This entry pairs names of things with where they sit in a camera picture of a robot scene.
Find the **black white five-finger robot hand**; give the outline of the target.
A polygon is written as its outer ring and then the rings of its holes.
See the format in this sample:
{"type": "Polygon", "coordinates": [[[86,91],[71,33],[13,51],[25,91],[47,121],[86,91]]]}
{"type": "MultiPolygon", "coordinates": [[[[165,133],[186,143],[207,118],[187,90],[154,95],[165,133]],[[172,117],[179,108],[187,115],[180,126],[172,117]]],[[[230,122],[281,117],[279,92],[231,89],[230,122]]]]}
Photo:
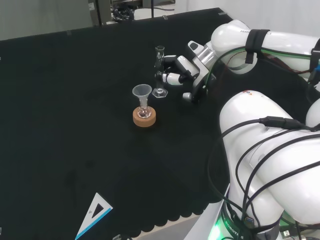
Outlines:
{"type": "Polygon", "coordinates": [[[192,91],[185,92],[182,98],[191,103],[198,103],[205,94],[205,80],[213,80],[210,68],[218,59],[211,42],[201,45],[195,41],[188,43],[188,49],[194,54],[192,61],[183,55],[165,55],[165,47],[155,47],[156,60],[155,80],[156,88],[152,94],[157,98],[164,98],[168,91],[164,85],[182,86],[187,81],[192,81],[192,91]]]}

